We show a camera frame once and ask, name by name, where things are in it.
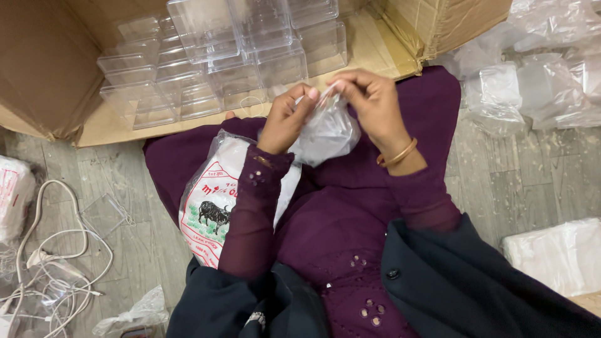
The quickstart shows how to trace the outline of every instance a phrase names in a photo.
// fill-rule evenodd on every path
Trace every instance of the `black buffalo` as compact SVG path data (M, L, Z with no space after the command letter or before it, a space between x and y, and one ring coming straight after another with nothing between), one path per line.
M217 224L215 227L215 234L217 235L217 230L224 225L230 222L230 211L225 210L227 206L224 206L223 209L216 206L213 202L204 201L200 203L200 214L198 214L198 221L204 216L206 220L213 221Z

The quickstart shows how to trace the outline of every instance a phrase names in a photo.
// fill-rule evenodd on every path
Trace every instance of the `person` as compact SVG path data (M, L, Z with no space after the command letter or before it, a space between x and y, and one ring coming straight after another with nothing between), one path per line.
M316 89L277 97L267 119L229 112L219 126L147 141L148 169L176 220L218 131L256 140L263 128L246 154L218 269L192 258L167 337L601 336L599 318L513 269L447 194L460 103L453 76L426 67L395 84L348 70L329 83L350 102L361 139L346 156L303 167L275 232L279 182L294 160L287 150Z

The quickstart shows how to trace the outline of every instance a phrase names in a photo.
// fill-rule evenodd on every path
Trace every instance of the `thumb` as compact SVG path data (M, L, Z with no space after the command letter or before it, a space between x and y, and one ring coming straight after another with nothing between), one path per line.
M307 95L305 95L300 102L296 105L296 110L290 117L295 123L304 124L307 117L315 109L317 98L319 97L319 91L312 88Z
M354 83L338 80L335 87L356 110L363 110L367 107L368 103L365 94Z

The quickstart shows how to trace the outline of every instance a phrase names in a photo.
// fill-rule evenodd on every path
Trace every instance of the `purple dress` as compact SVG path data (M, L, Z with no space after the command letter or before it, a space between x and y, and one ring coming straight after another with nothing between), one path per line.
M376 165L379 151L363 133L351 154L315 169L304 167L275 234L270 220L279 180L293 157L251 146L240 175L219 269L252 277L269 269L274 259L292 267L321 294L333 337L417 337L380 280L386 226L403 217L409 227L446 230L459 221L444 184L459 83L444 68L427 67L421 77L399 82L397 91L407 131L419 140L428 168L388 175ZM217 132L223 128L256 139L264 121L234 118L147 141L148 169L174 221L185 184L206 159Z

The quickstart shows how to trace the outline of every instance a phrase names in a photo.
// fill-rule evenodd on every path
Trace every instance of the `purple sleeve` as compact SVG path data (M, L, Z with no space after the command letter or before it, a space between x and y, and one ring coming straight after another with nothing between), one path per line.
M238 197L219 259L219 270L254 278L273 264L273 219L281 179L294 154L272 155L250 145L238 180Z
M408 228L447 231L459 225L461 213L440 172L428 167L407 176L388 176L386 182Z

